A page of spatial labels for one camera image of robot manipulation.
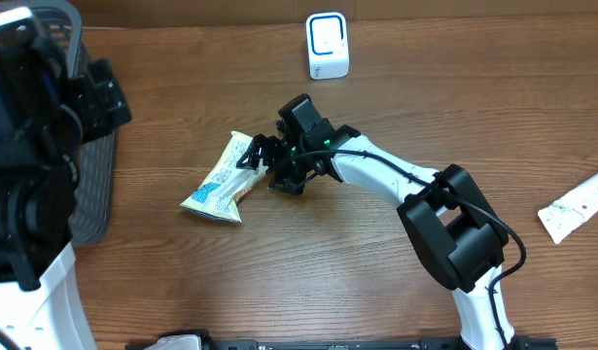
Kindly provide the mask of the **cream wet wipes pack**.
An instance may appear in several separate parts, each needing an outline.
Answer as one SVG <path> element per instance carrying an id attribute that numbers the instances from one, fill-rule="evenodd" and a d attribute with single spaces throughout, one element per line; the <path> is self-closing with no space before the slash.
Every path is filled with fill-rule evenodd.
<path id="1" fill-rule="evenodd" d="M 180 207 L 204 218 L 241 223 L 238 202 L 267 171 L 267 167 L 261 164 L 255 170 L 236 166 L 252 141 L 251 136 L 233 131 L 218 162 Z"/>

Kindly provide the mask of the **white tube gold cap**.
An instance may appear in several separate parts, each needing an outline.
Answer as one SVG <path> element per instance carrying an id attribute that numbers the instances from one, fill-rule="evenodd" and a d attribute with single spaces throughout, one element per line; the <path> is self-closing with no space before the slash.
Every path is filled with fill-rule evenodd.
<path id="1" fill-rule="evenodd" d="M 538 211 L 552 241 L 558 245 L 598 212 L 598 173 Z"/>

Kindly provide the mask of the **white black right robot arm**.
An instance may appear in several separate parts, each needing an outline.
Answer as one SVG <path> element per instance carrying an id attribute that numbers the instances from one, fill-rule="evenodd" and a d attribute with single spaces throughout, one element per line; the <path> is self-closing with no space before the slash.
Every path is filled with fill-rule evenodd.
<path id="1" fill-rule="evenodd" d="M 454 296 L 467 349 L 511 349 L 510 325 L 500 282 L 504 248 L 516 237 L 500 220 L 471 175 L 451 164 L 423 168 L 387 152 L 358 130 L 292 131 L 257 135 L 237 167 L 266 166 L 271 187 L 300 194 L 314 177 L 329 175 L 390 203 L 429 274 Z"/>

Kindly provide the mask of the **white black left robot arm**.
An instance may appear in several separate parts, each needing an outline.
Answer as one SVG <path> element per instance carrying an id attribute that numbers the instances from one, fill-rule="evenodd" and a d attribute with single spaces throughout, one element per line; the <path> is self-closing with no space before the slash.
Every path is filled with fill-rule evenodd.
<path id="1" fill-rule="evenodd" d="M 0 2 L 0 349 L 92 349 L 78 244 L 107 228 L 131 119 L 67 1 Z"/>

